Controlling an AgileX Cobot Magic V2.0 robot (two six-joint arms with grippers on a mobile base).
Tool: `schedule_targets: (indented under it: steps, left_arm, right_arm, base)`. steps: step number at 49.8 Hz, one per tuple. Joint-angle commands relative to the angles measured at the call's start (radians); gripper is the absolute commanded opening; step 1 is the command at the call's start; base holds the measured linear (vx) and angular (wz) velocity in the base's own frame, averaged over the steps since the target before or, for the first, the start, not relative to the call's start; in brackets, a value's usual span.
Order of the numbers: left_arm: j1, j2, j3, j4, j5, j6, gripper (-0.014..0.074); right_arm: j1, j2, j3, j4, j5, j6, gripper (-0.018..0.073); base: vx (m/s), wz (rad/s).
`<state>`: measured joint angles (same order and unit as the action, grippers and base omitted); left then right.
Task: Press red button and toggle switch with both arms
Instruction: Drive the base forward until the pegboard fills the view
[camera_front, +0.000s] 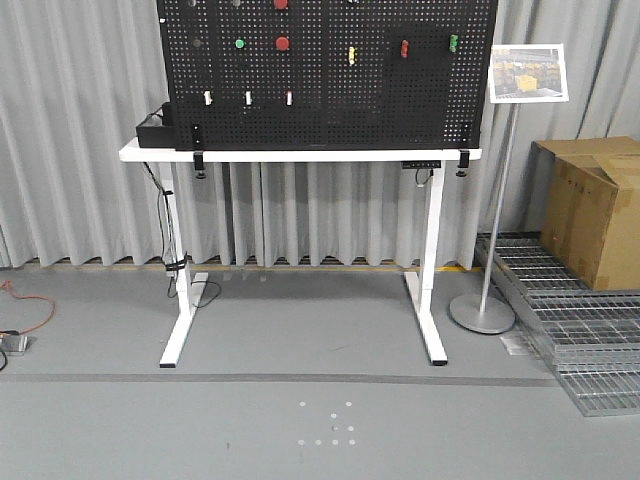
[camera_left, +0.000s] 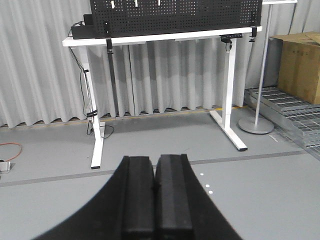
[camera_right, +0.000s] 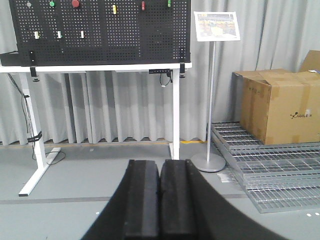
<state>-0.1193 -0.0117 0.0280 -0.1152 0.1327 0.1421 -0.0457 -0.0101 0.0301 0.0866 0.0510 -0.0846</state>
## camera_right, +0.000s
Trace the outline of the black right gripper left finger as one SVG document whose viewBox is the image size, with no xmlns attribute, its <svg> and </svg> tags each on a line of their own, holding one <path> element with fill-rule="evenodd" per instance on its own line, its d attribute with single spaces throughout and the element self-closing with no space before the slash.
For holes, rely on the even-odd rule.
<svg viewBox="0 0 320 240">
<path fill-rule="evenodd" d="M 157 240 L 159 172 L 153 160 L 129 160 L 114 194 L 84 240 Z"/>
</svg>

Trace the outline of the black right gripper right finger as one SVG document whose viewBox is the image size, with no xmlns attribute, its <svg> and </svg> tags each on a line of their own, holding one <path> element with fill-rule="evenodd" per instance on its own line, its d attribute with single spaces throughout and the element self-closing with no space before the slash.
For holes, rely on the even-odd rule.
<svg viewBox="0 0 320 240">
<path fill-rule="evenodd" d="M 220 195 L 187 160 L 166 160 L 160 174 L 162 240 L 282 240 Z"/>
</svg>

